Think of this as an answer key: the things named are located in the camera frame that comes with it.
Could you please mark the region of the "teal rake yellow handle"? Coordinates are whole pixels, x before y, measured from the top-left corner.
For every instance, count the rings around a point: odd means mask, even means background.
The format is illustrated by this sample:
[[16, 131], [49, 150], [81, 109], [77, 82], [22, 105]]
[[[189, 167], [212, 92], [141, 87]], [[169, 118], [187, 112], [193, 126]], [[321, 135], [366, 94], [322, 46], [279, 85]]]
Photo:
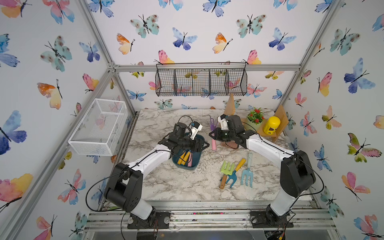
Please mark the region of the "teal rake yellow handle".
[[179, 160], [178, 160], [177, 164], [178, 164], [178, 165], [185, 166], [186, 163], [187, 163], [188, 160], [189, 160], [189, 157], [190, 157], [190, 152], [189, 152], [189, 151], [184, 152], [184, 153], [179, 157]]

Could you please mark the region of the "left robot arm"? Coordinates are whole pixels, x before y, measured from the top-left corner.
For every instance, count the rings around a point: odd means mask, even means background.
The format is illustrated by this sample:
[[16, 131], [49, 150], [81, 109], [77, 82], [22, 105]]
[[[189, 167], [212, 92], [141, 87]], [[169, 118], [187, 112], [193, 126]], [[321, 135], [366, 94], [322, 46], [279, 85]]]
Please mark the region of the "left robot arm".
[[172, 132], [162, 138], [146, 155], [129, 164], [117, 164], [107, 182], [105, 199], [141, 220], [149, 221], [156, 211], [142, 199], [143, 180], [163, 162], [182, 151], [202, 152], [209, 144], [196, 135], [203, 126], [176, 123]]

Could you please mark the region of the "purple fork pink handle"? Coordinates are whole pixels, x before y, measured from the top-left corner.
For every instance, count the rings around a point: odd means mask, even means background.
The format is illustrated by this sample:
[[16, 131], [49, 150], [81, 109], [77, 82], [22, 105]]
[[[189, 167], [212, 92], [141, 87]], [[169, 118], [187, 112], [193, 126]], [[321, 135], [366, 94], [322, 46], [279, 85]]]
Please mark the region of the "purple fork pink handle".
[[190, 154], [189, 159], [188, 159], [188, 167], [191, 167], [193, 163], [193, 154]]

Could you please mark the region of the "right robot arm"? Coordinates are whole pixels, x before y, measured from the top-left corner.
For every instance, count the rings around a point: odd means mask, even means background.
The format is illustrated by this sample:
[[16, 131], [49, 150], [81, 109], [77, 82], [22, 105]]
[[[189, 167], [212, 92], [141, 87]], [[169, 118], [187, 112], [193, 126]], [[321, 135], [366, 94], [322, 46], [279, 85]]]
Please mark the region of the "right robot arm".
[[280, 169], [280, 185], [274, 201], [261, 214], [261, 224], [270, 227], [292, 227], [287, 216], [291, 208], [315, 182], [308, 155], [303, 151], [291, 151], [264, 139], [252, 130], [245, 130], [241, 118], [237, 115], [218, 117], [219, 127], [209, 136], [220, 142], [234, 141], [239, 146], [260, 154]]

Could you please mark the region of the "teal plastic storage box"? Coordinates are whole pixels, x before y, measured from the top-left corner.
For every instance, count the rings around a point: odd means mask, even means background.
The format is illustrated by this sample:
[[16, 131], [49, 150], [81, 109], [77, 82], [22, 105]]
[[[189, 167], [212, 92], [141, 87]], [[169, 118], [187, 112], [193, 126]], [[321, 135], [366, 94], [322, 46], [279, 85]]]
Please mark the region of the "teal plastic storage box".
[[171, 160], [177, 167], [190, 171], [197, 168], [203, 151], [210, 146], [205, 138], [199, 134], [193, 140], [187, 134], [179, 138], [177, 144]]

